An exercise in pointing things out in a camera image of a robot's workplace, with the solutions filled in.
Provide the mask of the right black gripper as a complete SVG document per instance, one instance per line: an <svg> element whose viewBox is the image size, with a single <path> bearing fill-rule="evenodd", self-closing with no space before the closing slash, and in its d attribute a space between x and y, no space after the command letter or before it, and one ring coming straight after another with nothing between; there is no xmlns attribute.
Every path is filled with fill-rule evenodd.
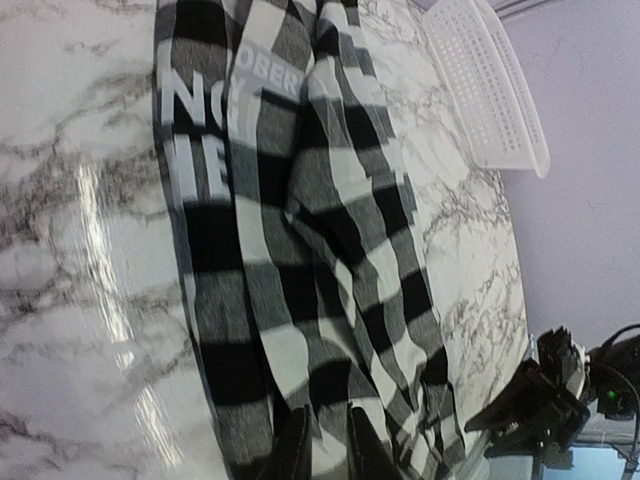
<svg viewBox="0 0 640 480"><path fill-rule="evenodd" d="M586 352L565 327L549 330L537 340L538 363L521 362L507 386L468 420L464 432L486 430L488 459L537 456L551 445L566 450L590 412L566 388L584 385Z"/></svg>

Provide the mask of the white plastic basket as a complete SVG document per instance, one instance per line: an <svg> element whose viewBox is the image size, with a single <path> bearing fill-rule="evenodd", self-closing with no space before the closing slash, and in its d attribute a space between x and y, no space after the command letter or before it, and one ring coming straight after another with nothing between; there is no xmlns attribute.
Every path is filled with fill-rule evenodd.
<svg viewBox="0 0 640 480"><path fill-rule="evenodd" d="M513 45L487 1L434 1L423 25L467 137L484 169L551 166L535 103Z"/></svg>

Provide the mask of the black white plaid shirt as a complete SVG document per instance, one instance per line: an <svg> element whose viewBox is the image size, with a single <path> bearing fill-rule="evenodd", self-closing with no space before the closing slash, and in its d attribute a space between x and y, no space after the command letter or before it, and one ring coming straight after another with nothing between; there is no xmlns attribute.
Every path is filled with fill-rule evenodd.
<svg viewBox="0 0 640 480"><path fill-rule="evenodd" d="M154 136L184 304L234 479L311 410L345 479L348 405L399 479L464 458L416 198L354 1L161 1Z"/></svg>

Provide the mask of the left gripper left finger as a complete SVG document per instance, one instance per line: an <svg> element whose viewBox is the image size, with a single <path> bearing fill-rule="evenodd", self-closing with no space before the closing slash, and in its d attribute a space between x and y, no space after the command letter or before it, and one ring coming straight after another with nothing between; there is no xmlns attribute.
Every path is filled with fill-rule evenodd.
<svg viewBox="0 0 640 480"><path fill-rule="evenodd" d="M312 477L311 410L291 412L258 480L309 480Z"/></svg>

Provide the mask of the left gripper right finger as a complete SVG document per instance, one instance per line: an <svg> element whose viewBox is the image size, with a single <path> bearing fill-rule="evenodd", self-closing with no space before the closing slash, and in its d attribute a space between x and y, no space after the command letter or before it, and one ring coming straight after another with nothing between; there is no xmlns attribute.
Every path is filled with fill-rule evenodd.
<svg viewBox="0 0 640 480"><path fill-rule="evenodd" d="M353 404L349 404L347 410L347 458L350 479L400 478L366 412Z"/></svg>

